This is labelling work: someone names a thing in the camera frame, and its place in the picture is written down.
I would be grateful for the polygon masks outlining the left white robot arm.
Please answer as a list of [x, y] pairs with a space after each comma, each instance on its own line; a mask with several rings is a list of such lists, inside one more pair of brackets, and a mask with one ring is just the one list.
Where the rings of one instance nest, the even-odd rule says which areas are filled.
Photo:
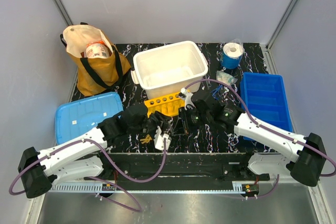
[[99, 156], [95, 156], [93, 161], [84, 159], [84, 156], [101, 151], [109, 160], [106, 149], [130, 134], [150, 136], [155, 148], [166, 155], [171, 138], [164, 131], [170, 127], [169, 120], [169, 116], [159, 111], [149, 113], [144, 104], [137, 103], [63, 144], [41, 151], [27, 148], [22, 153], [18, 175], [10, 185], [9, 193], [16, 194], [13, 189], [17, 181], [21, 181], [24, 188], [20, 193], [32, 199], [69, 180], [96, 176], [109, 179], [114, 172], [111, 164], [103, 162]]

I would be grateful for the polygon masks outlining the blue safety glasses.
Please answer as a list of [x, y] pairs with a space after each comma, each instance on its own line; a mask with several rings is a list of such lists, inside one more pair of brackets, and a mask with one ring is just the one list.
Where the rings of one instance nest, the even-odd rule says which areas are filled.
[[211, 95], [215, 100], [219, 100], [225, 93], [225, 87], [223, 85], [219, 85], [216, 89], [211, 91]]

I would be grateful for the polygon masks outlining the yellow knotted rubber band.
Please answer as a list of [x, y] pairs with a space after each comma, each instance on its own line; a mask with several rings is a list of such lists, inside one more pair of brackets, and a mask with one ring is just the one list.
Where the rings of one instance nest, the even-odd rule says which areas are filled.
[[145, 138], [140, 139], [141, 144], [148, 144], [153, 140], [153, 138], [147, 134]]

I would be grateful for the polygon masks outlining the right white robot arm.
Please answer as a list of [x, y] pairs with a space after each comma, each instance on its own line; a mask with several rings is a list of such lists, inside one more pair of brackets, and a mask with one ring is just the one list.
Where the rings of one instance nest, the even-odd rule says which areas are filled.
[[284, 174], [303, 185], [317, 185], [326, 162], [326, 150], [319, 135], [288, 132], [235, 105], [221, 105], [210, 94], [193, 94], [182, 89], [177, 97], [184, 101], [179, 116], [186, 134], [208, 125], [227, 134], [250, 138], [276, 151], [252, 154], [238, 168], [241, 178], [250, 180], [260, 174]]

